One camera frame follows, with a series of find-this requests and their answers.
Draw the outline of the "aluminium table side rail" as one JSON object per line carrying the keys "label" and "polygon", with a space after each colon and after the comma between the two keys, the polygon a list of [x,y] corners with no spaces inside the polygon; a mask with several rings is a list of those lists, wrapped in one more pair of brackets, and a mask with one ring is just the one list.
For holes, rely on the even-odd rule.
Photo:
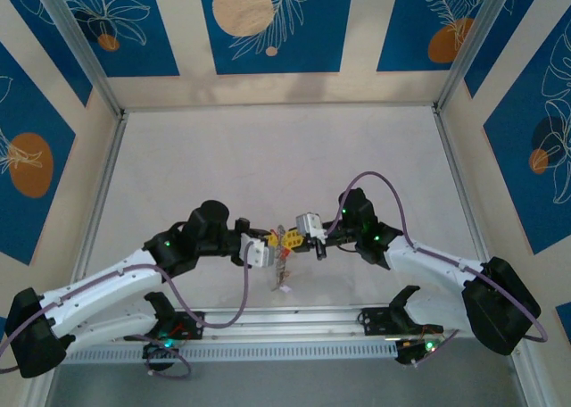
{"label": "aluminium table side rail", "polygon": [[434,115],[434,123],[459,197],[460,206],[464,213],[465,220],[468,225],[468,231],[476,250],[476,255],[483,262],[488,262],[492,258],[492,253],[489,250],[484,232],[479,224],[475,205],[473,204],[468,192],[467,179],[461,167],[459,155],[455,145],[453,144],[451,133],[447,128],[444,117],[437,111],[435,106],[433,106],[432,112]]}
{"label": "aluminium table side rail", "polygon": [[118,118],[118,122],[116,123],[116,127],[112,134],[112,141],[103,161],[103,171],[100,179],[98,180],[92,210],[89,214],[85,229],[83,230],[77,260],[70,276],[71,282],[77,282],[87,274],[87,267],[93,253],[97,231],[103,215],[104,205],[112,182],[113,172],[118,160],[127,123],[128,115],[125,111],[122,111]]}

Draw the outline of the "numbered steel key ring disc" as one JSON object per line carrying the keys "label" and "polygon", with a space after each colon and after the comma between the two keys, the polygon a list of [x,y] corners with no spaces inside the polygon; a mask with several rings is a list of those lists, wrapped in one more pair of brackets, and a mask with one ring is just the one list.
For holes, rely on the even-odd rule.
{"label": "numbered steel key ring disc", "polygon": [[275,248],[275,273],[276,273],[276,281],[272,288],[272,291],[277,291],[277,287],[279,285],[284,285],[284,282],[289,275],[288,270],[286,269],[286,260],[289,254],[292,251],[288,251],[283,247],[283,243],[285,242],[285,233],[287,232],[286,229],[282,225],[278,225],[277,229],[274,229],[278,234],[279,238],[269,238],[268,237],[268,245],[271,240],[276,239],[280,243],[280,247]]}

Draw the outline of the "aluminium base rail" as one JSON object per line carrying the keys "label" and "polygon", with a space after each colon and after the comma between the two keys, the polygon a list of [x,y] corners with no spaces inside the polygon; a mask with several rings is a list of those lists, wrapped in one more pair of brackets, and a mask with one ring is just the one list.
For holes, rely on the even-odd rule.
{"label": "aluminium base rail", "polygon": [[227,328],[206,328],[203,339],[221,343],[364,339],[358,315],[366,306],[248,307]]}

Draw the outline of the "aluminium frame post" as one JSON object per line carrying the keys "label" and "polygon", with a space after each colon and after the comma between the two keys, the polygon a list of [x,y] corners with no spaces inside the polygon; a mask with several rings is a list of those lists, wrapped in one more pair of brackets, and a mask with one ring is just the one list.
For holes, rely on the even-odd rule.
{"label": "aluminium frame post", "polygon": [[103,103],[118,120],[121,120],[124,110],[65,0],[40,0],[40,2]]}
{"label": "aluminium frame post", "polygon": [[440,115],[450,102],[497,20],[505,2],[506,0],[483,1],[464,43],[449,69],[441,92],[434,102],[434,112],[436,114]]}
{"label": "aluminium frame post", "polygon": [[527,386],[527,374],[522,362],[522,354],[518,349],[509,356],[509,364],[521,407],[536,407],[534,390]]}

